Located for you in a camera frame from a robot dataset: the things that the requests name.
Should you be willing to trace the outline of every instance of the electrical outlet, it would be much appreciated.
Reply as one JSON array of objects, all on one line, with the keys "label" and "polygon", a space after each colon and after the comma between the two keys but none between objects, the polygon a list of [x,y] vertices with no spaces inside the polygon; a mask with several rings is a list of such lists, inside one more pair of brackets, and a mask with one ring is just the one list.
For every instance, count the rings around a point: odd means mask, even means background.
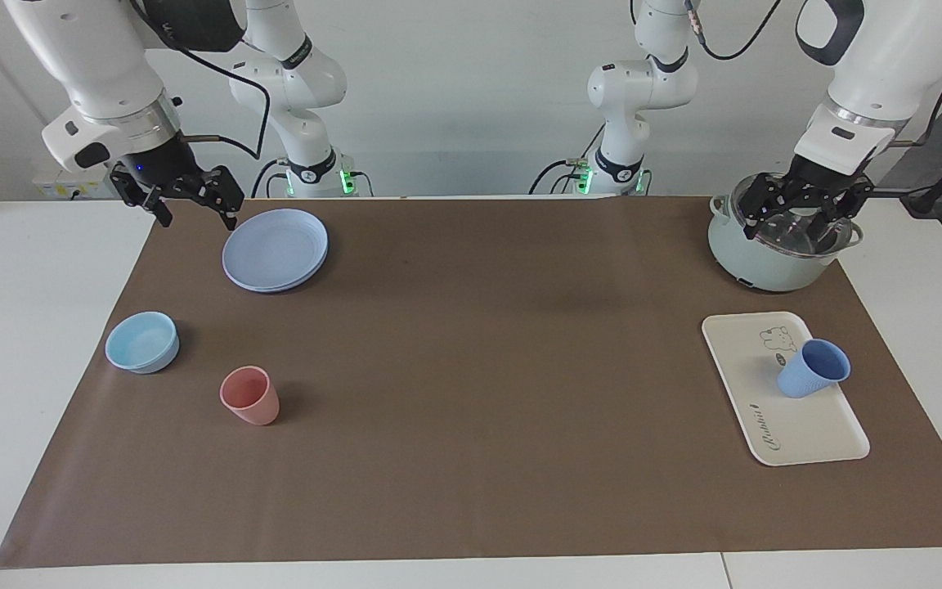
[{"label": "electrical outlet", "polygon": [[38,191],[53,200],[115,200],[119,194],[108,178],[108,170],[97,168],[88,172],[40,172],[33,179]]}]

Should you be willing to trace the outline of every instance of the light blue bowl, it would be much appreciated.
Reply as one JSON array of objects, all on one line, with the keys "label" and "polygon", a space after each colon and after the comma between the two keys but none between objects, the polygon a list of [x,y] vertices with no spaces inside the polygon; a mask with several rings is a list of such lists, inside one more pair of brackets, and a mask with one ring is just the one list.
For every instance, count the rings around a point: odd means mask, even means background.
[{"label": "light blue bowl", "polygon": [[104,346],[108,362],[136,374],[164,369],[179,351],[177,326],[172,318],[160,312],[143,312],[127,318],[111,331]]}]

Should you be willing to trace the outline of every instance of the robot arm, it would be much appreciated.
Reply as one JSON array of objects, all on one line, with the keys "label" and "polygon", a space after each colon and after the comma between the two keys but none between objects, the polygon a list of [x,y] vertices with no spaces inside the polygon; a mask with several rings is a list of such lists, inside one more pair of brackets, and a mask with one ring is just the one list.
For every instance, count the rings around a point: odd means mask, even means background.
[{"label": "robot arm", "polygon": [[591,193],[627,193],[642,171],[649,124],[644,110],[688,104],[699,80],[689,63],[692,33],[684,0],[642,0],[635,38],[643,61],[597,68],[588,82],[591,104],[605,115],[602,144],[591,156]]},{"label": "robot arm", "polygon": [[793,208],[819,208],[826,223],[854,217],[873,189],[867,164],[942,79],[942,0],[807,0],[797,38],[834,81],[789,172],[756,176],[741,200],[748,238]]},{"label": "robot arm", "polygon": [[[285,146],[291,189],[299,197],[344,196],[355,191],[352,161],[330,144],[325,123],[311,109],[339,104],[348,79],[337,62],[311,42],[291,0],[248,0],[246,43],[264,56],[235,67],[240,77],[263,86],[271,96],[269,123]],[[231,81],[242,105],[261,112],[264,96]]]},{"label": "robot arm", "polygon": [[[121,160],[112,172],[127,205],[172,215],[162,198],[186,198],[220,213],[228,228],[242,206],[238,183],[224,167],[205,172],[183,141],[175,103],[145,58],[146,46],[119,0],[4,0],[43,66],[64,85],[71,104],[43,131],[50,153],[71,172]],[[194,48],[227,50],[242,36],[244,11],[232,0],[146,0],[156,22],[187,14],[173,31]]]}]

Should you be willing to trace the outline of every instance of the white table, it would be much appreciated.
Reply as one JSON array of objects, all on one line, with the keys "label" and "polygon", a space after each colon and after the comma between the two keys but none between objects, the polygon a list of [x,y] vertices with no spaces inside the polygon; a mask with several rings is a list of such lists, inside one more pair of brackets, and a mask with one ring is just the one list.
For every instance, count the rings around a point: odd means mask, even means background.
[{"label": "white table", "polygon": [[[942,436],[942,227],[912,220],[892,201],[871,202],[859,222],[867,240],[842,264]],[[117,202],[0,204],[0,541],[151,223]],[[179,579],[206,587],[932,587],[942,586],[942,549],[0,571],[0,587],[175,587]]]}]

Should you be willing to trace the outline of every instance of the blue cup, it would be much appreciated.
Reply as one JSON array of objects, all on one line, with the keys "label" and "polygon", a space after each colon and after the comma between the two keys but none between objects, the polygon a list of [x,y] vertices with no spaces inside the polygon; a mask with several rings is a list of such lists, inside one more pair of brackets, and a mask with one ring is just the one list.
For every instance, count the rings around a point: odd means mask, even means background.
[{"label": "blue cup", "polygon": [[849,357],[825,339],[809,339],[777,377],[789,398],[803,398],[849,378]]}]

